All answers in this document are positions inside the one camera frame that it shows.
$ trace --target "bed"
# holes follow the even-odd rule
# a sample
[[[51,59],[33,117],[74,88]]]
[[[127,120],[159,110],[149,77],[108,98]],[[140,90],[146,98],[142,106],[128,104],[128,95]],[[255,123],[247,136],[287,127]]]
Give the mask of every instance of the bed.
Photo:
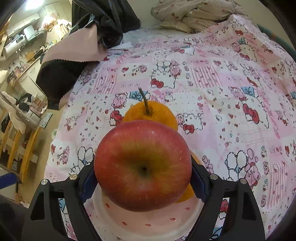
[[[64,180],[89,164],[103,136],[142,101],[141,87],[147,99],[172,110],[178,132],[208,172],[248,181],[267,238],[296,191],[292,57],[237,15],[198,34],[131,31],[123,43],[78,78],[51,144],[45,178]],[[68,236],[75,239],[62,199],[60,205]],[[92,199],[85,208],[102,238],[118,240],[99,227]],[[215,235],[225,211],[220,210]]]

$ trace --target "pink bedsheet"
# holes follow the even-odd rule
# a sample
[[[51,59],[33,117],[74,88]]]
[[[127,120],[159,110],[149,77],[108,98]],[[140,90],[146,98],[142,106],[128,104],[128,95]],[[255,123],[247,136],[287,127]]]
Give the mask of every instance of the pink bedsheet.
[[[162,36],[110,50],[77,80],[45,177],[64,180],[89,164],[103,136],[141,101],[140,86],[148,99],[172,110],[179,133],[210,173],[247,179],[268,237],[296,190],[295,72],[295,62],[278,44],[235,15],[185,38]],[[117,241],[97,227],[91,199],[85,207],[100,236]],[[63,218],[75,238],[66,209]]]

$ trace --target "pink bowl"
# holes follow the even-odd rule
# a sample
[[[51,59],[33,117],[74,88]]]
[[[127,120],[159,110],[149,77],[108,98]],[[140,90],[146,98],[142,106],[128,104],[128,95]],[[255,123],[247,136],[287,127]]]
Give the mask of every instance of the pink bowl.
[[[131,212],[102,195],[99,185],[93,203],[100,226],[126,241],[174,241],[188,234],[203,207],[203,202],[194,196],[159,210]]]

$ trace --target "kitchen counter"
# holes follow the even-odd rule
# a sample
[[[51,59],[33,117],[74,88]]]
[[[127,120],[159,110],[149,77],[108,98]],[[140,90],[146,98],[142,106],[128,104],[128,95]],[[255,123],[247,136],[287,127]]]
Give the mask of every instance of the kitchen counter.
[[[34,62],[32,63],[32,64],[30,64],[29,65],[29,67],[25,70],[25,71],[23,71],[21,74],[20,74],[20,76],[16,79],[16,80],[14,80],[13,81],[13,83],[12,83],[12,81],[10,81],[9,82],[9,86],[10,87],[12,87],[12,88],[14,88],[14,86],[15,86],[15,83],[16,82],[18,82],[18,80],[24,75],[24,74],[26,74],[27,73],[27,71],[37,62],[37,61],[39,61],[39,59],[40,59],[40,56],[36,59],[36,60],[34,60]]]
[[[17,77],[16,80],[9,82],[9,87],[14,90],[17,95],[21,93],[30,93],[38,97],[40,100],[46,98],[43,91],[36,84],[36,79],[41,68],[40,57],[38,57],[30,66]]]

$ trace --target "orange stem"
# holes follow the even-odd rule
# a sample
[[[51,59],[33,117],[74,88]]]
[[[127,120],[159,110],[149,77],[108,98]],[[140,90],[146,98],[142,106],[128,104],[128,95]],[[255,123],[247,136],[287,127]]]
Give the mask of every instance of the orange stem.
[[[148,101],[146,99],[146,96],[142,90],[142,88],[139,88],[139,91],[140,91],[140,94],[141,96],[143,97],[143,100],[144,100],[144,105],[145,105],[145,109],[146,109],[146,114],[147,115],[150,115],[150,110],[149,110],[149,107],[148,107]]]

